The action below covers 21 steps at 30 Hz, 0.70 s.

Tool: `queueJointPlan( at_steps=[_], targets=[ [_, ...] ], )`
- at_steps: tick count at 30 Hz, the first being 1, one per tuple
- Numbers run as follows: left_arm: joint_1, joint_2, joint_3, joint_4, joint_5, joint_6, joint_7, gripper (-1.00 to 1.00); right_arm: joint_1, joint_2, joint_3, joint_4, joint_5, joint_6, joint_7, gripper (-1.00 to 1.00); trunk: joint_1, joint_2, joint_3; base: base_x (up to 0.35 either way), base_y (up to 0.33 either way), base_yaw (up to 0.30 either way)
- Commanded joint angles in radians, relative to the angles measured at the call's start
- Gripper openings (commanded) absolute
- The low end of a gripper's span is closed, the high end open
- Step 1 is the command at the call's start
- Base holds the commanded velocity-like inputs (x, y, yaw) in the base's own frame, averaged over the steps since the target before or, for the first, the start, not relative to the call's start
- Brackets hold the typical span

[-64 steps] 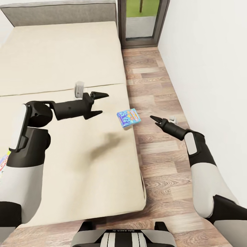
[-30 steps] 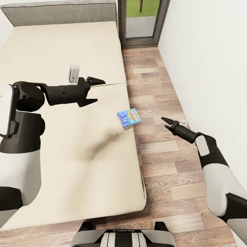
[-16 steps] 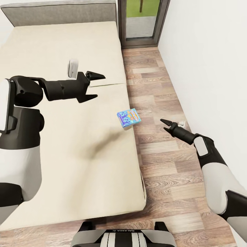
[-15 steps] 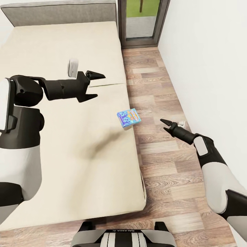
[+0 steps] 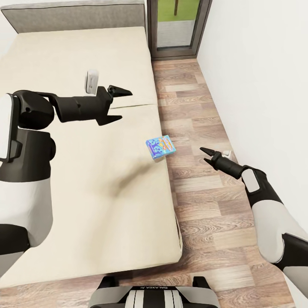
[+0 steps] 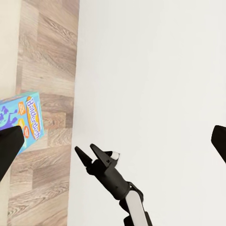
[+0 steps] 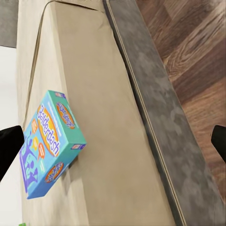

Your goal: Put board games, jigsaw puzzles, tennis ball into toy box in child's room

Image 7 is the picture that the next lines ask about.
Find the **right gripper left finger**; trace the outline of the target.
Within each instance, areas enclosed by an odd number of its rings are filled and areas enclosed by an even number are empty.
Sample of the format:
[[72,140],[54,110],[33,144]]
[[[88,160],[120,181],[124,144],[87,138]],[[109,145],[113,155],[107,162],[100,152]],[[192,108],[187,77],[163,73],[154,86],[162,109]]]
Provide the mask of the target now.
[[0,131],[0,182],[24,144],[20,125]]

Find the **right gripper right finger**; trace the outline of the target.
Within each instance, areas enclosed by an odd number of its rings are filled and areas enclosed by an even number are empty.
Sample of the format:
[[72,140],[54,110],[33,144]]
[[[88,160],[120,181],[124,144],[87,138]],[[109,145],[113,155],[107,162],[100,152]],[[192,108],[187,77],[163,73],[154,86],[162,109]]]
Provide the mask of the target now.
[[216,125],[212,132],[211,142],[226,163],[226,127]]

